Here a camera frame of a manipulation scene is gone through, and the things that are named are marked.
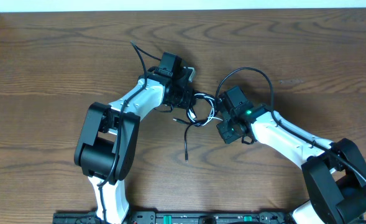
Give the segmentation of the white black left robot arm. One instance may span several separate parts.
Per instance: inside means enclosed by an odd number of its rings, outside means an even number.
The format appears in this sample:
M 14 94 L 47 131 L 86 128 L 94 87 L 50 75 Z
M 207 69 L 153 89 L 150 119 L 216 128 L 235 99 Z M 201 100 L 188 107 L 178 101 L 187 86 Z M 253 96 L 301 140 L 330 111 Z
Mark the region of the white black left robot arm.
M 92 103 L 74 154 L 98 204 L 95 223 L 122 223 L 130 209 L 124 180 L 135 156 L 140 122 L 156 107 L 187 109 L 193 99 L 193 67 L 152 67 L 136 86 L 108 104 Z

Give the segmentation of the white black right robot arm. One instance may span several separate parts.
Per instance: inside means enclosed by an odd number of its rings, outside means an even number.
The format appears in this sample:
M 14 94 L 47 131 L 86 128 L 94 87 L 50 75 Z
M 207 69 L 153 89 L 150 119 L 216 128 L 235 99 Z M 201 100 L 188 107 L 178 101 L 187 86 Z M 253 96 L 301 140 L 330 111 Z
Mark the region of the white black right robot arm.
M 347 139 L 319 138 L 284 119 L 273 106 L 254 106 L 239 87 L 217 99 L 225 143 L 237 139 L 272 147 L 298 166 L 309 200 L 292 211 L 294 223 L 365 223 L 366 162 Z

